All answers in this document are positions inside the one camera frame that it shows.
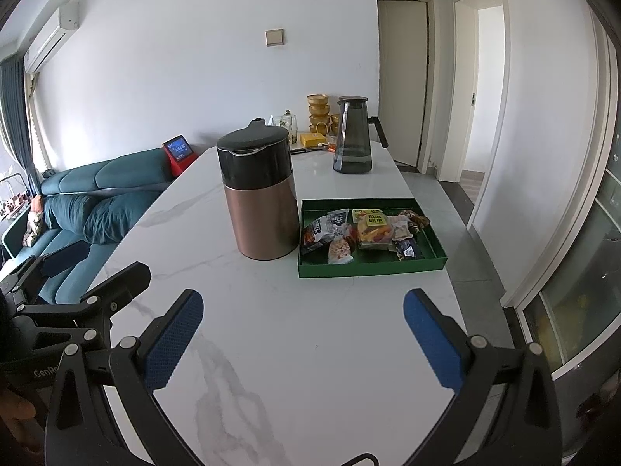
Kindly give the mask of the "person hand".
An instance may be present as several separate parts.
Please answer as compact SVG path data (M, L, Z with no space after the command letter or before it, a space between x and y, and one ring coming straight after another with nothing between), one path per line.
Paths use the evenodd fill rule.
M1 419L7 427L22 421L32 420L36 416L34 405L8 389L0 393Z

